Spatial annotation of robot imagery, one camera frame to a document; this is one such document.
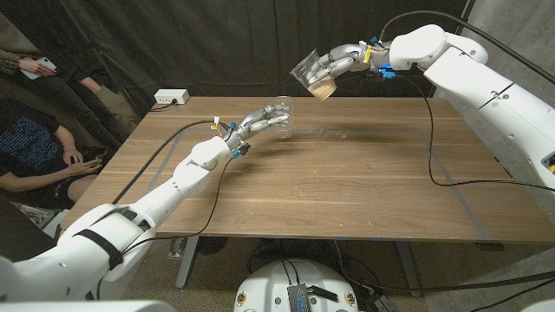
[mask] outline transparent cup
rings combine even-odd
[[[304,60],[291,70],[290,74],[297,78],[312,95],[323,101],[336,91],[337,86],[331,76],[326,76],[317,82],[312,82],[317,79],[317,73],[324,70],[324,67],[318,62],[319,59],[320,56],[316,50],[312,50]]]
[[[295,99],[290,96],[276,96],[270,98],[266,105],[276,105],[279,111],[289,115],[289,119],[284,124],[271,126],[278,139],[287,139],[293,135],[293,104]]]

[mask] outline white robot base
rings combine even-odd
[[[233,311],[358,312],[358,305],[349,283],[334,270],[307,259],[283,259],[241,283]]]

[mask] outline blue connector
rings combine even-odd
[[[395,78],[396,74],[395,72],[391,72],[388,71],[386,68],[391,68],[391,64],[385,64],[382,67],[383,69],[380,69],[380,73],[382,73],[383,79],[393,79]]]

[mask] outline table leg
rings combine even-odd
[[[194,255],[197,251],[198,242],[198,235],[187,238],[185,250],[183,251],[183,258],[181,259],[180,271],[177,273],[177,280],[175,281],[175,287],[177,288],[184,288],[187,285],[189,273],[191,273],[191,269],[193,268]]]
[[[402,270],[405,272],[409,288],[420,288],[420,281],[418,280],[418,273],[416,273],[415,260],[413,259],[413,252],[410,250],[410,245],[408,245],[407,242],[395,242],[395,246],[401,258]],[[410,295],[419,297],[422,296],[422,292],[415,290],[411,291]]]

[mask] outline hand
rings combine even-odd
[[[79,153],[75,148],[69,149],[63,152],[63,162],[71,166],[73,164],[79,164],[83,162],[83,155]]]
[[[76,175],[93,173],[98,169],[100,169],[101,166],[102,166],[102,163],[98,159],[95,159],[95,160],[88,161],[86,163],[82,162],[82,163],[70,165],[69,167],[63,170],[66,171],[69,177],[73,177]]]
[[[48,66],[33,60],[30,57],[24,57],[19,60],[17,66],[35,75],[55,75],[56,71]]]

